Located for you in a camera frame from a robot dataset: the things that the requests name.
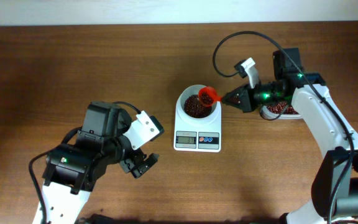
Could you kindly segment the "red adzuki beans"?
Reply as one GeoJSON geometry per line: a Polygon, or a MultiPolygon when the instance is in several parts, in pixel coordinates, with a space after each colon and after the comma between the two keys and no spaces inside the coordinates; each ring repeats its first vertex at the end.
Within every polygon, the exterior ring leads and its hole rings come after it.
{"type": "MultiPolygon", "coordinates": [[[[205,118],[212,112],[212,104],[214,100],[206,93],[202,95],[191,95],[184,103],[184,111],[187,115],[194,118],[205,118]]],[[[266,115],[267,112],[273,113],[274,118],[278,116],[282,110],[286,108],[282,115],[298,115],[292,106],[288,106],[287,102],[280,102],[276,105],[267,105],[265,109],[261,109],[260,114],[266,115]]]]}

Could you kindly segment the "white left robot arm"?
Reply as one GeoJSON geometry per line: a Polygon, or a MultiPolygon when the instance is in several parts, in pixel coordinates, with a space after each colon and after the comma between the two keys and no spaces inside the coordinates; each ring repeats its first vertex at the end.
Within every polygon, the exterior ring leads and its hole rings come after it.
{"type": "Polygon", "coordinates": [[[138,179],[158,161],[158,154],[146,155],[141,146],[163,134],[163,126],[141,110],[133,120],[124,106],[123,101],[92,101],[83,125],[42,154],[46,158],[42,185],[34,174],[35,159],[31,159],[29,174],[39,198],[34,223],[76,222],[109,165],[119,164],[138,179]]]}

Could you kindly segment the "white digital kitchen scale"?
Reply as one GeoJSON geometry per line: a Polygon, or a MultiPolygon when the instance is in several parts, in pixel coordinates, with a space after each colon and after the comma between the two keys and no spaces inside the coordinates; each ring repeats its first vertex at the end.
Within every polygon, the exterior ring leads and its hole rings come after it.
{"type": "Polygon", "coordinates": [[[222,141],[222,109],[212,106],[210,115],[194,118],[185,113],[185,100],[195,93],[182,93],[175,110],[173,148],[176,151],[219,152],[222,141]]]}

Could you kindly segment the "orange measuring scoop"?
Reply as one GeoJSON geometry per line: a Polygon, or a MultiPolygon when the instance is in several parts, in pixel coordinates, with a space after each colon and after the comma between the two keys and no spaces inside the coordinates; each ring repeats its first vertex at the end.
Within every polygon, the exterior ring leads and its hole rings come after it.
{"type": "Polygon", "coordinates": [[[215,103],[220,102],[222,97],[213,87],[206,86],[199,90],[198,99],[203,106],[212,107],[215,103]]]}

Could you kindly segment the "white round bowl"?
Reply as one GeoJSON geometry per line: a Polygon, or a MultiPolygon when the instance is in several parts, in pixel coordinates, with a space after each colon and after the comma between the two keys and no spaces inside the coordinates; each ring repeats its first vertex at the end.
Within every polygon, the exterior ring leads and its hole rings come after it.
{"type": "Polygon", "coordinates": [[[192,85],[189,86],[180,95],[178,109],[188,117],[194,119],[206,118],[215,111],[216,104],[212,107],[203,106],[198,99],[198,92],[204,85],[192,85]]]}

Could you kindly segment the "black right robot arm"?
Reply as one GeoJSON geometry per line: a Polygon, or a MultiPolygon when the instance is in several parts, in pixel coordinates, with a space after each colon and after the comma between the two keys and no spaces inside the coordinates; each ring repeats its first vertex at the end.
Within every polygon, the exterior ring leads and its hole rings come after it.
{"type": "Polygon", "coordinates": [[[280,223],[352,223],[358,219],[358,134],[334,104],[319,73],[306,73],[297,48],[273,53],[275,81],[262,84],[254,61],[235,69],[249,82],[222,102],[245,113],[286,101],[301,116],[318,143],[323,162],[311,186],[311,199],[285,213],[280,223]]]}

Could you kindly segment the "clear plastic bean container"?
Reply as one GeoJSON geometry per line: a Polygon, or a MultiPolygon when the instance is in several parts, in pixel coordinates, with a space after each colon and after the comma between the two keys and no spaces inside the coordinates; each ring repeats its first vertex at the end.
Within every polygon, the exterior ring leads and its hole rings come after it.
{"type": "Polygon", "coordinates": [[[280,102],[275,105],[263,106],[259,112],[260,116],[266,120],[277,119],[301,119],[301,116],[287,102],[280,102]]]}

